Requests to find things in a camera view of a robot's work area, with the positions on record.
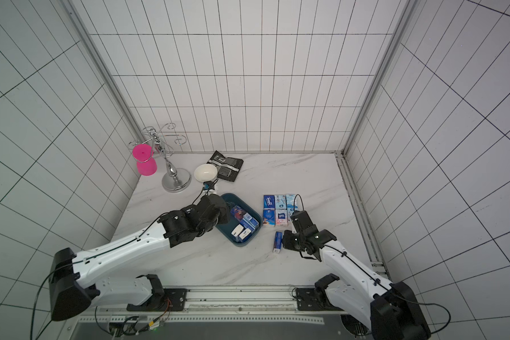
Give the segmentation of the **pink white Tempo tissue pack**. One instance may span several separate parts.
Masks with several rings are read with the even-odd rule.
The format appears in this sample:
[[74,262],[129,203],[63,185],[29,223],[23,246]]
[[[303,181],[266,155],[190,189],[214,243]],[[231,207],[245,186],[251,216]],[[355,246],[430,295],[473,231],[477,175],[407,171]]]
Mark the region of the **pink white Tempo tissue pack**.
[[286,209],[275,210],[276,226],[287,226],[289,224],[288,211]]

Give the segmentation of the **blue orange Vinda tissue pack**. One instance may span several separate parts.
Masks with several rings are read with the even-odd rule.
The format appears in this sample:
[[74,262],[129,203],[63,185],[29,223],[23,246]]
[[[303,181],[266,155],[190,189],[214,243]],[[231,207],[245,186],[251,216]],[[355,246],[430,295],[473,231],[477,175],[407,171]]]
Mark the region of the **blue orange Vinda tissue pack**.
[[275,226],[276,225],[276,211],[274,209],[264,209],[263,211],[263,225]]

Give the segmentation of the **light blue cartoon tissue pack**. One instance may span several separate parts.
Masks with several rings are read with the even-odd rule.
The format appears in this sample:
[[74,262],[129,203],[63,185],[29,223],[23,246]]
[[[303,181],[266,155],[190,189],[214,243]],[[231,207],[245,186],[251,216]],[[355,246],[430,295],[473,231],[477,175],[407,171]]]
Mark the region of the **light blue cartoon tissue pack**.
[[286,195],[286,204],[287,204],[287,211],[290,214],[293,214],[295,211],[298,210],[298,204],[296,203],[296,194],[287,194]]

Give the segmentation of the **light blue Vinda tissue pack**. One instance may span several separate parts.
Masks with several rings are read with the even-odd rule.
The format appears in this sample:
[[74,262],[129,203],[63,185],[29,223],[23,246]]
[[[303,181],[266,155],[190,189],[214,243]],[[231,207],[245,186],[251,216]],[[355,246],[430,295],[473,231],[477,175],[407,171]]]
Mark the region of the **light blue Vinda tissue pack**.
[[274,201],[275,201],[276,210],[286,210],[287,209],[286,195],[275,195]]

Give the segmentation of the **dark purple anime tissue pack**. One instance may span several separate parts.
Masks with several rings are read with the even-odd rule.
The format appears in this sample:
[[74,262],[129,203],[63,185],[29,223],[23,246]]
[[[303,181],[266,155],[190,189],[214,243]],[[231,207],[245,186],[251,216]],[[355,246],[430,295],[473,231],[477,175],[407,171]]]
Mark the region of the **dark purple anime tissue pack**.
[[246,211],[238,205],[232,207],[231,215],[238,221],[241,221],[246,214]]

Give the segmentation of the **dark blue Tempo tissue pack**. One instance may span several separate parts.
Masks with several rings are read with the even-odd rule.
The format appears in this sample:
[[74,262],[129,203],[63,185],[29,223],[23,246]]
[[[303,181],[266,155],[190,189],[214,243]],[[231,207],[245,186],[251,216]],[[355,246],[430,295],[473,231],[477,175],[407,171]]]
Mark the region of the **dark blue Tempo tissue pack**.
[[276,208],[276,198],[275,195],[264,195],[263,197],[263,208],[264,209],[275,209]]

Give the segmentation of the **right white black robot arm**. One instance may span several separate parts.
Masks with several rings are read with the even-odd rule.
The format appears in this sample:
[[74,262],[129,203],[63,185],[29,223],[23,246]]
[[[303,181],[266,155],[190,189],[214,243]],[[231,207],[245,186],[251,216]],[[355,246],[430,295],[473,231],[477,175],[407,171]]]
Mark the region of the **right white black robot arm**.
[[326,229],[317,229],[306,211],[292,215],[295,233],[287,230],[282,245],[303,259],[331,269],[315,284],[320,304],[343,310],[374,339],[430,339],[431,330],[412,289],[392,283],[351,255]]

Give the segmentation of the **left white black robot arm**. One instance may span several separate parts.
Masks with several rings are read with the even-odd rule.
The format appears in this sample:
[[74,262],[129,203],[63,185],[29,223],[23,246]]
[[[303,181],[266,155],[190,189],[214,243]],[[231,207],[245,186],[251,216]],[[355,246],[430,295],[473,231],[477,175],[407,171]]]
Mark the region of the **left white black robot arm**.
[[50,313],[54,322],[75,317],[90,307],[126,304],[133,311],[158,311],[166,300],[155,274],[116,277],[126,266],[153,254],[163,254],[184,242],[228,223],[230,212],[216,194],[198,204],[161,214],[139,232],[95,249],[57,252],[48,277]]

